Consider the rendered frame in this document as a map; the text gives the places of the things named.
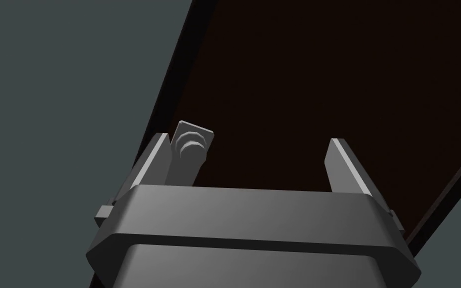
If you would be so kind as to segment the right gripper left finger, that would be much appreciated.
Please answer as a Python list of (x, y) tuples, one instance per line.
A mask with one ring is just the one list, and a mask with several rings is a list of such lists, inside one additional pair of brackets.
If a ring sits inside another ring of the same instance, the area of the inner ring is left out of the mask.
[(155, 134), (112, 201), (115, 204), (137, 185), (164, 185), (172, 161), (170, 137), (167, 133)]

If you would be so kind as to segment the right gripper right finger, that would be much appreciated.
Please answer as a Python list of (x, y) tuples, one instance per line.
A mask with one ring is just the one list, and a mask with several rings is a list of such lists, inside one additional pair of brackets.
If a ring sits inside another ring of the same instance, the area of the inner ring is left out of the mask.
[(389, 215), (393, 215), (383, 195), (343, 138), (330, 139), (324, 166), (333, 193), (369, 195)]

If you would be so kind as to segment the dark brown door leaf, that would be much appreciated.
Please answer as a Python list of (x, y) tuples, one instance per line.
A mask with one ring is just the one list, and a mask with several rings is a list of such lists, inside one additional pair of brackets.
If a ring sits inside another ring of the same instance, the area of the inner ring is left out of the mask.
[(137, 155), (181, 120), (202, 187), (329, 191), (344, 139), (417, 255), (461, 199), (461, 0), (192, 0)]

